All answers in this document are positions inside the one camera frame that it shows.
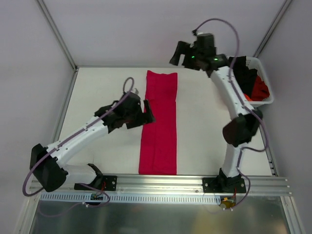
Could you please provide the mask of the pink t shirt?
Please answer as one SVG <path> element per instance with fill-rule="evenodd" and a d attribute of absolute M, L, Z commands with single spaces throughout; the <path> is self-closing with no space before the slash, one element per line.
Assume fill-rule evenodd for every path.
<path fill-rule="evenodd" d="M 176 96 L 177 73 L 147 71 L 145 98 L 155 122 L 143 126 L 138 173 L 177 174 Z"/>

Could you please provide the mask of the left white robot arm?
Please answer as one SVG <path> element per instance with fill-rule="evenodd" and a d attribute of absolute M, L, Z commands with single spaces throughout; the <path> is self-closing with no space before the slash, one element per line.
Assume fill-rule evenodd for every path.
<path fill-rule="evenodd" d="M 93 163 L 83 166 L 69 165 L 68 161 L 92 141 L 113 130 L 126 126 L 136 128 L 155 121 L 148 100 L 133 93 L 124 93 L 120 100 L 100 107 L 84 126 L 66 139 L 46 147 L 32 148 L 30 171 L 46 192 L 53 192 L 65 183 L 73 183 L 76 190 L 100 190 L 105 176 Z"/>

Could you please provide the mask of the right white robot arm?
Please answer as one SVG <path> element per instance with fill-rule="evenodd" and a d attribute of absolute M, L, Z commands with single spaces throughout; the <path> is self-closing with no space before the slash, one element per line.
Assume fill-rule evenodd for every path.
<path fill-rule="evenodd" d="M 177 66 L 181 55 L 184 56 L 184 68 L 202 70 L 212 80 L 230 115 L 230 122 L 222 129 L 227 143 L 224 163 L 215 178 L 203 178 L 203 191 L 244 193 L 246 177 L 241 172 L 240 164 L 244 150 L 249 148 L 248 144 L 262 122 L 263 114 L 247 101 L 234 77 L 236 58 L 229 60 L 224 54 L 217 53 L 213 34 L 197 35 L 192 44 L 179 41 L 170 64 Z"/>

